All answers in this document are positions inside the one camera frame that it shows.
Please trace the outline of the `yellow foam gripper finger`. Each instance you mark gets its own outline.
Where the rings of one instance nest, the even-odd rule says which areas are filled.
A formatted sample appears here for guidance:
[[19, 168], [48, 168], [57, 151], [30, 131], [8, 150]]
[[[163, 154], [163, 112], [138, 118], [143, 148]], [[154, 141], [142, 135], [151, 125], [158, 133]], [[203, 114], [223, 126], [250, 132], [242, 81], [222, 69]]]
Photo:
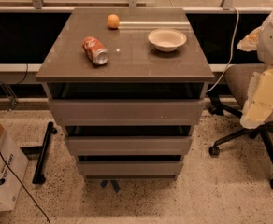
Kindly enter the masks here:
[[252, 30], [248, 35], [246, 35], [238, 42], [237, 49], [246, 52], [257, 51], [260, 31], [261, 27], [257, 27]]
[[253, 73], [247, 95], [240, 124], [244, 128], [255, 129], [265, 124], [273, 113], [273, 68]]

